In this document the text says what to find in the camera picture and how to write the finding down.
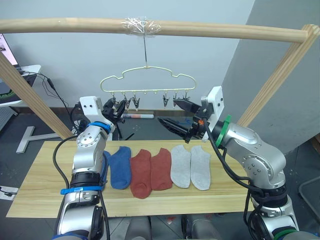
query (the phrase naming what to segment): black cable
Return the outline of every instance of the black cable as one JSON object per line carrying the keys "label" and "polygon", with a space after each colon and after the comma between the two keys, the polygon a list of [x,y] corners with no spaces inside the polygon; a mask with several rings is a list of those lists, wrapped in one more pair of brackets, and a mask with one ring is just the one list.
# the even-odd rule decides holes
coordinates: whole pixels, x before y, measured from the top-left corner
{"label": "black cable", "polygon": [[245,225],[247,225],[247,226],[248,226],[247,214],[248,214],[250,196],[251,196],[251,191],[250,191],[250,189],[248,189],[248,192],[247,192],[246,198],[245,198],[244,211],[243,211],[243,221],[244,221]]}
{"label": "black cable", "polygon": [[251,235],[251,237],[254,239],[254,240],[258,240],[254,234],[254,229],[251,227],[251,222],[252,222],[252,218],[254,217],[254,215],[259,212],[262,208],[262,203],[260,203],[252,212],[251,214],[249,215],[249,218],[248,218],[248,229],[249,229],[249,233]]}
{"label": "black cable", "polygon": [[226,171],[226,173],[228,174],[228,176],[234,180],[237,184],[243,186],[244,188],[247,188],[247,189],[250,189],[252,192],[258,192],[262,197],[264,196],[264,192],[258,188],[258,187],[255,187],[255,186],[252,186],[252,185],[248,185],[248,184],[245,184],[244,182],[240,181],[240,180],[250,180],[250,178],[248,177],[240,177],[238,175],[236,175],[232,169],[229,167],[229,165],[226,163],[225,159],[223,158],[223,156],[221,155],[220,151],[218,150],[216,144],[215,144],[215,140],[214,138],[212,137],[212,134],[210,132],[210,128],[209,128],[209,125],[208,125],[208,122],[207,122],[207,118],[202,118],[203,120],[203,124],[204,124],[204,127],[205,127],[205,130],[208,134],[208,138],[209,138],[209,141],[213,147],[213,150],[215,152],[215,154],[217,155],[217,157],[219,158],[220,162],[222,163],[222,166],[224,168],[224,170]]}
{"label": "black cable", "polygon": [[105,229],[106,229],[106,240],[110,240],[109,221],[108,221],[108,214],[107,214],[106,205],[104,202],[104,197],[102,196],[101,190],[99,190],[98,193],[99,193],[101,206],[102,206],[102,210],[103,210],[103,215],[104,215],[104,223],[105,223]]}
{"label": "black cable", "polygon": [[127,136],[124,140],[125,141],[129,140],[133,135],[135,135],[134,132],[130,133],[129,136]]}
{"label": "black cable", "polygon": [[[50,78],[48,78],[47,76],[45,76],[45,75],[43,75],[43,74],[41,74],[41,73],[35,73],[35,74],[39,74],[40,76],[43,76],[44,78],[46,78],[46,80],[47,80],[47,82],[49,83],[50,87],[51,87],[51,88],[53,89],[53,91],[55,92],[57,98],[61,100],[61,102],[62,102],[62,104],[63,104],[66,112],[68,113],[68,116],[69,116],[71,125],[72,125],[72,126],[74,127],[74,129],[75,129],[76,135],[78,135],[78,134],[79,134],[78,127],[75,125],[74,121],[72,120],[71,114],[70,114],[70,112],[69,112],[69,110],[68,110],[69,104],[59,95],[59,93],[57,92],[57,90],[56,90],[56,88],[54,87],[53,83],[51,82],[51,79],[50,79]],[[44,80],[43,80],[43,82],[42,82],[42,86],[45,86],[45,87],[44,87],[44,90],[45,90],[45,92],[46,92],[47,95],[48,95],[47,91],[48,91],[49,93],[51,93],[52,95],[55,95],[53,92],[51,92],[51,91],[49,90],[49,88],[48,88],[48,86],[47,86],[47,84],[46,84],[46,82],[45,82]]]}
{"label": "black cable", "polygon": [[74,119],[73,119],[73,113],[74,113],[74,111],[77,109],[77,107],[76,106],[74,106],[73,108],[72,108],[72,110],[70,111],[70,114],[69,114],[69,118],[70,118],[70,121],[71,121],[71,123],[72,123],[72,126],[74,127],[74,129],[75,129],[75,132],[76,132],[76,134],[77,135],[79,135],[80,134],[80,126],[79,126],[79,124],[77,125],[77,124],[75,124],[75,122],[74,122]]}
{"label": "black cable", "polygon": [[69,110],[68,110],[68,107],[69,107],[68,102],[66,102],[62,97],[60,97],[60,95],[58,94],[57,90],[56,90],[54,87],[53,87],[52,89],[54,90],[54,92],[56,93],[56,95],[49,90],[49,88],[48,88],[45,80],[50,81],[50,78],[48,78],[46,75],[43,75],[42,73],[39,73],[39,72],[23,71],[22,74],[24,74],[24,73],[27,73],[28,75],[30,75],[30,74],[35,74],[35,75],[37,75],[37,77],[41,78],[41,79],[42,79],[42,87],[43,87],[46,95],[49,96],[49,97],[52,97],[52,98],[61,100],[62,104],[63,104],[64,107],[65,107],[65,110],[67,111],[67,113],[68,113],[68,115],[69,115],[69,117],[70,117],[70,113],[69,113]]}
{"label": "black cable", "polygon": [[65,182],[65,188],[66,189],[69,189],[70,188],[70,185],[69,185],[69,181],[66,177],[66,175],[64,174],[64,172],[61,170],[61,168],[59,167],[59,165],[57,164],[57,159],[56,159],[56,156],[57,156],[57,152],[58,152],[58,149],[60,148],[60,146],[62,144],[64,144],[66,141],[70,140],[70,139],[74,139],[78,137],[77,135],[75,136],[70,136],[70,137],[67,137],[66,139],[63,139],[61,142],[59,142],[59,144],[55,147],[54,149],[54,152],[53,152],[53,156],[52,156],[52,160],[53,160],[53,164],[55,166],[55,168],[57,169],[57,171],[60,173],[61,177],[63,178],[64,182]]}
{"label": "black cable", "polygon": [[31,78],[33,75],[36,75],[36,78],[40,78],[42,80],[42,87],[45,91],[45,94],[49,97],[55,98],[55,99],[59,99],[57,96],[55,96],[52,92],[49,91],[49,93],[51,93],[52,95],[48,94],[48,91],[46,90],[46,86],[45,86],[45,78],[42,77],[42,75],[36,73],[36,72],[29,72],[29,71],[24,71],[22,74],[27,73],[28,75],[24,76],[25,80],[28,81],[29,78]]}
{"label": "black cable", "polygon": [[12,195],[17,195],[16,192],[3,191],[3,190],[1,190],[1,188],[2,187],[0,186],[0,192],[3,192],[4,195],[6,195],[7,197],[11,197]]}
{"label": "black cable", "polygon": [[227,148],[225,147],[223,149],[223,153],[222,153],[222,157],[223,157],[224,161],[226,161],[226,156],[227,156]]}
{"label": "black cable", "polygon": [[103,170],[102,170],[102,174],[101,174],[101,185],[106,184],[105,182],[103,182],[106,172],[107,172],[107,164],[108,164],[108,160],[107,160],[107,156],[105,155],[105,153],[102,154],[102,157],[104,159],[104,166],[103,166]]}

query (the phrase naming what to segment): wooden beam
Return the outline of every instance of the wooden beam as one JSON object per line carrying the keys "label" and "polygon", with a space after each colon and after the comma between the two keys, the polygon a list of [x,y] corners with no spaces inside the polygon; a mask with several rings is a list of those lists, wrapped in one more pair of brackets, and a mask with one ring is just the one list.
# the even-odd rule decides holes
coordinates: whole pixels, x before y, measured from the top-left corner
{"label": "wooden beam", "polygon": [[265,82],[249,107],[242,114],[237,122],[239,125],[247,127],[252,122],[278,88],[284,83],[320,34],[319,26],[313,24],[305,25],[302,30],[308,32],[307,39],[303,43],[293,43],[289,47],[273,74]]}
{"label": "wooden beam", "polygon": [[[142,28],[141,22],[114,18],[29,18],[2,19],[0,33],[115,33],[132,34]],[[145,32],[154,35],[255,39],[303,43],[306,30],[240,24],[201,23],[187,21],[149,20],[144,23]]]}
{"label": "wooden beam", "polygon": [[2,52],[0,53],[0,78],[62,139],[73,135],[12,66]]}

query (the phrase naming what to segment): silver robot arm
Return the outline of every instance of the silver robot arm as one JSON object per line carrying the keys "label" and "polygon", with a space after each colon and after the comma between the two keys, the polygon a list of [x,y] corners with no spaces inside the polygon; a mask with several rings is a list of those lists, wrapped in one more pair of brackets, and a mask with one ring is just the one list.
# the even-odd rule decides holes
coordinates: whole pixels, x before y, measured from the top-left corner
{"label": "silver robot arm", "polygon": [[258,239],[273,240],[279,231],[299,231],[292,201],[286,194],[286,158],[282,152],[262,141],[253,130],[234,123],[229,123],[221,146],[242,165],[250,183],[269,198],[251,195],[253,206],[259,211],[249,224]]}
{"label": "silver robot arm", "polygon": [[[219,117],[224,109],[221,86],[214,87],[201,98],[201,106],[185,99],[175,99],[175,104],[185,111],[194,113],[190,129],[178,125],[169,118],[158,118],[169,131],[181,136],[186,143],[192,137],[211,142],[228,175],[237,183],[247,187],[255,210],[249,218],[244,217],[251,236],[259,240],[320,239],[312,234],[299,231],[292,201],[287,195],[284,167],[286,158],[276,147],[262,141],[252,129],[224,122]],[[247,177],[237,176],[224,161],[218,147],[236,159]]]}
{"label": "silver robot arm", "polygon": [[107,159],[104,149],[108,135],[116,126],[113,110],[109,119],[102,114],[100,98],[80,98],[84,115],[90,124],[76,139],[77,150],[73,158],[70,186],[61,190],[64,195],[55,226],[57,240],[100,240],[108,239],[107,213],[102,189],[106,181]]}

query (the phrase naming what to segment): computer screen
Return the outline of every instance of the computer screen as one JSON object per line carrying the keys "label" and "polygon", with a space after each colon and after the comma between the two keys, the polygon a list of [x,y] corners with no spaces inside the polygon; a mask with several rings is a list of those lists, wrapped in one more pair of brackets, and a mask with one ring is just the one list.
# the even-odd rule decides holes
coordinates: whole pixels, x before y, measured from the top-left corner
{"label": "computer screen", "polygon": [[18,62],[15,59],[15,56],[11,52],[11,49],[6,42],[5,37],[1,33],[0,33],[0,51],[3,53],[3,55],[5,55],[5,57],[9,60],[9,62],[13,66],[18,66]]}

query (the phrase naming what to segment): gray floor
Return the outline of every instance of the gray floor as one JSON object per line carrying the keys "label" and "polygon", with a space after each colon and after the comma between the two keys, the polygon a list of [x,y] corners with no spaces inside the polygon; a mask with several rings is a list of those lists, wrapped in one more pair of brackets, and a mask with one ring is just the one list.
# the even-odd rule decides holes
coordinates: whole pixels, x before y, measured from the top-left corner
{"label": "gray floor", "polygon": [[[68,117],[59,116],[67,125]],[[188,125],[184,118],[180,122]],[[27,126],[36,126],[34,134],[47,134],[51,130],[34,114],[20,114],[13,116],[10,122],[0,132],[0,185],[19,188],[22,184],[33,160],[35,159],[43,141],[30,142],[25,153],[16,154],[19,141]],[[131,132],[135,135],[131,140],[174,140],[179,139],[163,129],[154,119],[127,119],[120,128],[124,137]],[[319,222],[315,219],[309,207],[298,195],[298,186],[312,178],[319,176],[320,156],[309,142],[302,144],[286,155],[285,168],[287,187],[292,198],[296,218],[301,230],[319,233]],[[315,189],[315,197],[319,198],[319,189]],[[6,218],[11,201],[0,200],[0,240],[49,240],[53,235],[55,219],[53,218]],[[248,230],[243,223],[242,213],[214,214],[208,213],[225,240],[250,239]],[[152,235],[154,240],[173,240],[182,237],[181,217],[179,215],[152,216]],[[112,240],[122,240],[130,223],[129,217],[110,219]]]}

